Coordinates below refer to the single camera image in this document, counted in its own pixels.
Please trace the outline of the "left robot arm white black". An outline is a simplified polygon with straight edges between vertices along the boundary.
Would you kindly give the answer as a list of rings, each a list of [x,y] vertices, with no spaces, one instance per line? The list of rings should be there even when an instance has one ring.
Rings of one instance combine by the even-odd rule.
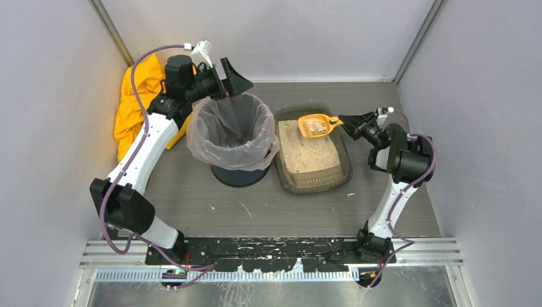
[[[144,123],[128,152],[108,177],[96,178],[90,185],[104,228],[128,230],[162,249],[183,245],[183,233],[157,217],[144,190],[166,145],[191,115],[193,103],[207,97],[235,97],[253,87],[228,58],[221,58],[221,65],[224,78],[219,77],[215,65],[195,65],[190,56],[171,56],[167,60],[159,93],[144,108]]]

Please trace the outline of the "orange plastic litter scoop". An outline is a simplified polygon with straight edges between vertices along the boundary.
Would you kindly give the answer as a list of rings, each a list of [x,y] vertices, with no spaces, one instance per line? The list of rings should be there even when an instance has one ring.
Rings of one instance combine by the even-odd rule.
[[[309,114],[298,119],[298,127],[304,138],[322,138],[328,136],[336,127],[343,125],[338,116]]]

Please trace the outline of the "translucent trash bag liner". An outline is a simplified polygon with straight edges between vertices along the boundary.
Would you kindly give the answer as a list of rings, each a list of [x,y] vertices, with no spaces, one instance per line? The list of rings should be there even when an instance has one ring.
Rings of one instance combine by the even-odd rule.
[[[281,148],[272,110],[250,93],[195,104],[186,137],[193,157],[226,170],[263,170]]]

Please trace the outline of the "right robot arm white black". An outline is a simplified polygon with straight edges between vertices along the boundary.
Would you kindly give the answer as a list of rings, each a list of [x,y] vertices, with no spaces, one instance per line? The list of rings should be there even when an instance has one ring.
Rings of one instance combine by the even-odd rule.
[[[410,134],[397,123],[381,126],[387,111],[382,107],[338,117],[353,140],[364,138],[372,145],[369,167],[389,176],[377,210],[358,231],[353,255],[360,262],[384,263],[393,258],[397,220],[412,195],[432,178],[436,165],[430,137]]]

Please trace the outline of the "dark translucent litter box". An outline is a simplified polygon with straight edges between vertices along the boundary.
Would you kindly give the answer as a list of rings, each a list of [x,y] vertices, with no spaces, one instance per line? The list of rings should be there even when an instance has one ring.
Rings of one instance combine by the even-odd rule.
[[[278,109],[275,133],[281,149],[275,155],[279,179],[293,193],[317,193],[348,183],[353,167],[345,142],[335,130],[322,138],[305,138],[298,119],[309,114],[332,115],[324,104],[302,104]]]

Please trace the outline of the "black trash bin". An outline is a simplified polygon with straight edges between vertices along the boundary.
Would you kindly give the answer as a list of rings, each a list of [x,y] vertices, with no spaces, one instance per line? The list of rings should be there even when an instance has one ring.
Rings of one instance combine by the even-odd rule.
[[[254,171],[244,171],[240,169],[228,170],[218,166],[211,165],[210,169],[214,177],[222,184],[229,187],[243,188],[257,184],[268,173],[270,167]]]

